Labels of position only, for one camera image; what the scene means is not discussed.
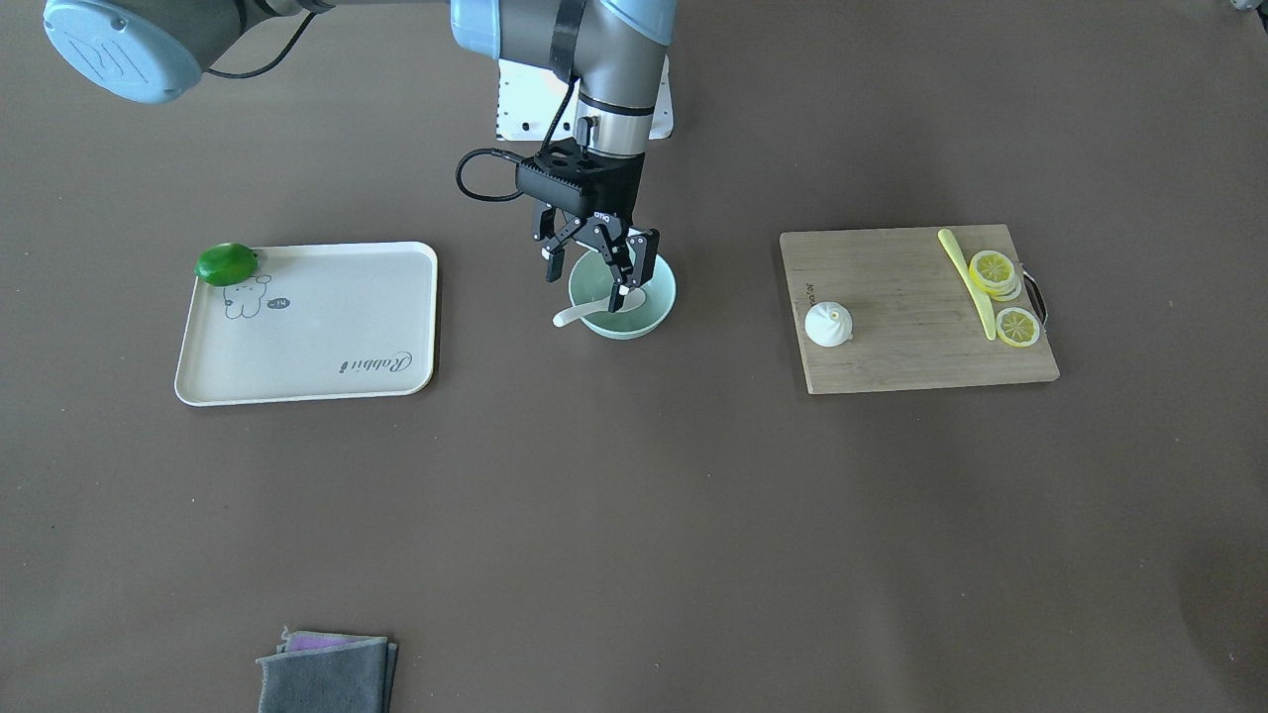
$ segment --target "white garlic bulb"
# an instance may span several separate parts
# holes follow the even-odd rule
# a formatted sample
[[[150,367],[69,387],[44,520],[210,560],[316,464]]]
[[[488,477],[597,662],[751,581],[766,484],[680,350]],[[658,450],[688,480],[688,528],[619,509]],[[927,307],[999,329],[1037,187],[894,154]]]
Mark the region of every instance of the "white garlic bulb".
[[[820,302],[810,307],[805,316],[805,335],[819,346],[837,346],[846,343],[855,331],[855,321],[837,302]]]

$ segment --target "white spoon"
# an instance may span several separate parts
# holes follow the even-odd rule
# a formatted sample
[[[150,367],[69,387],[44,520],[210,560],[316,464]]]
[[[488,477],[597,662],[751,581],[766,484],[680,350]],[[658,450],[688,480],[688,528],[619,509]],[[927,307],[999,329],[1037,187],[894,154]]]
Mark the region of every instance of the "white spoon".
[[[634,288],[633,291],[630,291],[629,294],[625,296],[625,304],[621,304],[621,308],[618,310],[616,313],[619,315],[621,312],[629,312],[630,310],[638,310],[639,307],[643,306],[644,301],[647,301],[647,294],[644,294],[640,288]],[[596,299],[593,302],[586,302],[585,304],[577,304],[576,307],[568,307],[567,310],[562,310],[558,315],[554,316],[554,320],[552,320],[552,322],[554,322],[554,326],[557,327],[562,327],[566,325],[571,325],[572,322],[576,322],[577,320],[585,317],[586,315],[593,315],[595,312],[605,312],[605,311],[607,311],[607,299]]]

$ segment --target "gray cloth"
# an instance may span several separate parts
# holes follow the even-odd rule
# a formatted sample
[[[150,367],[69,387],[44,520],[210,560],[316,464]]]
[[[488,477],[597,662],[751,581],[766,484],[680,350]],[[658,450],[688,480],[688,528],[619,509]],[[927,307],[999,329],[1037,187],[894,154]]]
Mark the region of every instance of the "gray cloth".
[[[278,653],[256,660],[260,713],[387,713],[397,646],[385,637],[322,636],[349,643],[295,651],[284,634]]]

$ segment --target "toy lime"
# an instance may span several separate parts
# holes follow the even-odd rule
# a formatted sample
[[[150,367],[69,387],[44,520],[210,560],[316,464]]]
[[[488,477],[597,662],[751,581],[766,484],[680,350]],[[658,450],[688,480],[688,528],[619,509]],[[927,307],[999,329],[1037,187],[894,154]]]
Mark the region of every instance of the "toy lime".
[[[246,245],[222,242],[198,256],[194,274],[207,284],[227,287],[251,277],[259,265],[255,252]]]

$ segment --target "brown table surface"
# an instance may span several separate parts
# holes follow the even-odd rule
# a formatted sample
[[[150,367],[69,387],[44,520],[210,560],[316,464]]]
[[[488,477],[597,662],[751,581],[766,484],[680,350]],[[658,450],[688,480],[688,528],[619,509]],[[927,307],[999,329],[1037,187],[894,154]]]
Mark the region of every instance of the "brown table surface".
[[[251,710],[283,624],[399,642],[396,713],[1268,708],[1253,14],[685,0],[638,211],[680,301],[615,344],[549,326],[527,202],[454,188],[497,70],[443,6],[157,108],[41,6],[0,5],[0,710]],[[1060,381],[805,393],[781,232],[997,222]],[[432,245],[431,384],[181,405],[224,240]]]

